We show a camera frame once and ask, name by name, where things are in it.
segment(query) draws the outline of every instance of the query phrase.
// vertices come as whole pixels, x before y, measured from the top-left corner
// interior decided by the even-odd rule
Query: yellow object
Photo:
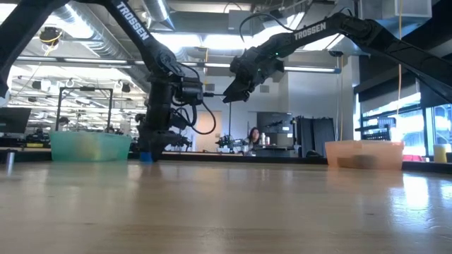
[[[27,147],[41,148],[41,147],[44,147],[44,144],[39,144],[39,143],[27,143]]]
[[[451,144],[447,145],[434,145],[433,155],[436,163],[447,163],[446,153],[452,152]]]

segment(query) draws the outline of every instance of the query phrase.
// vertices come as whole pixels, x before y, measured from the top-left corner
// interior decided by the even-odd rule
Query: woman
[[[254,127],[250,130],[248,138],[245,139],[248,145],[245,145],[242,148],[242,151],[245,155],[253,155],[254,146],[259,145],[260,137],[261,134],[259,133],[259,129],[257,129],[257,127]]]

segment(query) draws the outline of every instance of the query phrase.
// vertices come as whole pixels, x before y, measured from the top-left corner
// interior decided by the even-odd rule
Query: woman's dark hair
[[[257,127],[253,127],[248,134],[248,140],[250,143],[254,143],[255,145],[257,145],[259,143],[259,138],[256,140],[256,142],[253,142],[253,132],[257,130],[259,131],[259,129]]]

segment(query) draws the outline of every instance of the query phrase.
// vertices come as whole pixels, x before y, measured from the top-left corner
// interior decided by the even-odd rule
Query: lamp
[[[41,90],[41,81],[33,81],[33,83],[31,83],[31,87],[37,90]]]
[[[129,83],[122,84],[121,91],[122,92],[130,92],[130,84]]]

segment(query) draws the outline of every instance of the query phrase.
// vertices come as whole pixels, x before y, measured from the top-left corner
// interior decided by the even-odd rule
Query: door
[[[215,130],[208,135],[196,134],[196,151],[202,152],[207,150],[209,152],[217,152],[218,145],[215,142],[221,136],[221,111],[213,111],[213,115],[217,120],[217,126]],[[198,111],[198,123],[196,129],[202,133],[208,132],[213,127],[213,119],[209,112]]]

